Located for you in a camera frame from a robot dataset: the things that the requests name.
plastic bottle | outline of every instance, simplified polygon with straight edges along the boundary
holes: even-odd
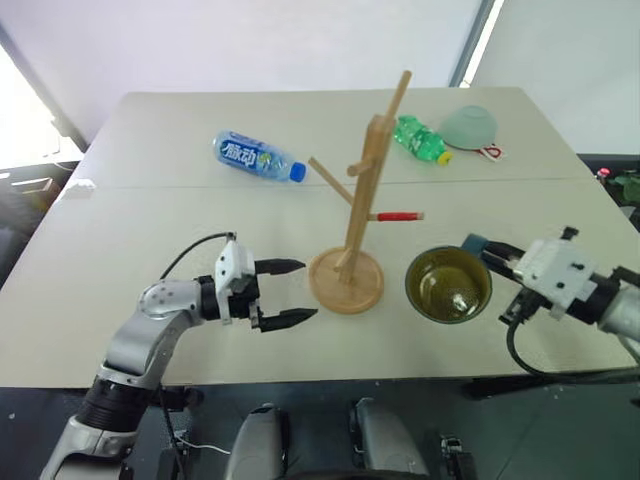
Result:
[[[418,160],[446,165],[453,156],[447,152],[440,135],[412,115],[398,117],[393,137]]]
[[[278,147],[229,130],[218,133],[213,149],[222,163],[272,180],[301,182],[307,171],[303,163]]]

wooden stand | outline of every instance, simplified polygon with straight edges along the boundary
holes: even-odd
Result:
[[[338,313],[360,313],[375,305],[384,291],[384,276],[378,262],[361,252],[367,223],[376,220],[371,204],[384,166],[400,101],[407,89],[411,72],[402,74],[387,113],[374,115],[367,127],[360,163],[351,165],[347,174],[358,177],[356,193],[351,195],[315,158],[309,160],[336,192],[351,205],[351,217],[344,247],[332,248],[311,262],[309,281],[318,301]]]

wall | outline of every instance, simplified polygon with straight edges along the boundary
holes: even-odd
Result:
[[[480,0],[1,0],[87,140],[129,91],[446,86]]]
[[[640,1],[506,0],[473,86],[522,87],[579,153],[640,152]]]

green bowl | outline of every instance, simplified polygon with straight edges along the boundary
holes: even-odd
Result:
[[[405,287],[418,312],[434,322],[471,320],[489,303],[491,275],[482,260],[459,247],[439,247],[418,255]]]

green plastic bottle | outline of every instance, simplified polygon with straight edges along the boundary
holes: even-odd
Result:
[[[421,124],[413,115],[398,117],[396,128],[393,130],[393,138],[414,157],[424,162],[446,165],[453,157],[451,152],[447,152],[440,135]]]

